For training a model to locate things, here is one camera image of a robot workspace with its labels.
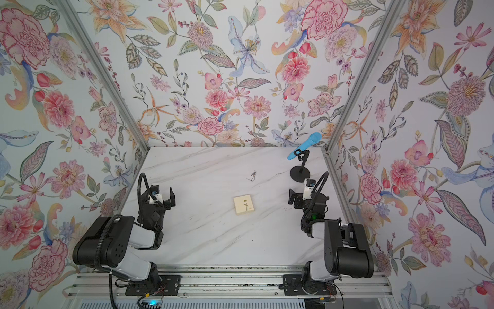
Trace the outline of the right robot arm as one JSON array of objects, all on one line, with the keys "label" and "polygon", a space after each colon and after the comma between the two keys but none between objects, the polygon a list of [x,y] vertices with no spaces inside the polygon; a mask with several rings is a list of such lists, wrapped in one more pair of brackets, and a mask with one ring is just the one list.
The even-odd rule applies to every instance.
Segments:
[{"label": "right robot arm", "polygon": [[289,190],[288,203],[303,211],[301,231],[323,241],[323,255],[304,265],[297,286],[306,290],[330,283],[341,276],[371,278],[374,261],[364,226],[345,224],[342,219],[326,219],[329,197],[318,192],[310,195]]}]

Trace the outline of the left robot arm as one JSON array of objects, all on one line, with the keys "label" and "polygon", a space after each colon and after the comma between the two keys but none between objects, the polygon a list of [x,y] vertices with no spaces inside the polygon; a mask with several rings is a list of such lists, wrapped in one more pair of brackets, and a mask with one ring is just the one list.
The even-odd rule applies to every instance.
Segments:
[{"label": "left robot arm", "polygon": [[115,215],[96,219],[76,244],[73,261],[115,276],[137,290],[151,293],[164,286],[163,279],[155,263],[144,260],[134,251],[160,248],[165,212],[176,205],[176,197],[173,191],[169,191],[169,199],[164,200],[159,187],[153,185],[138,201],[137,218]]}]

